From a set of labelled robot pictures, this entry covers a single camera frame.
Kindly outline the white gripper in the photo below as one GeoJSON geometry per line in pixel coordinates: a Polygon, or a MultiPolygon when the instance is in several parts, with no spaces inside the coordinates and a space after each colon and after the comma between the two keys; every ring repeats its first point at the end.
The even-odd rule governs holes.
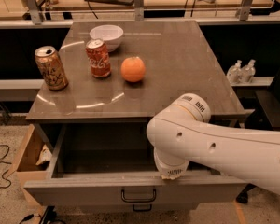
{"type": "Polygon", "coordinates": [[[181,177],[189,166],[189,161],[154,149],[154,162],[162,180],[175,180],[181,177]]]}

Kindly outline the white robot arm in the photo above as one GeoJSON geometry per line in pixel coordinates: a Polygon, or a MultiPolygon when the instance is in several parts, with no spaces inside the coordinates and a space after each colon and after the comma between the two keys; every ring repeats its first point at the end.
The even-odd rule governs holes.
{"type": "Polygon", "coordinates": [[[280,195],[280,132],[213,125],[207,102],[186,93],[147,125],[161,177],[182,176],[190,162],[280,195]]]}

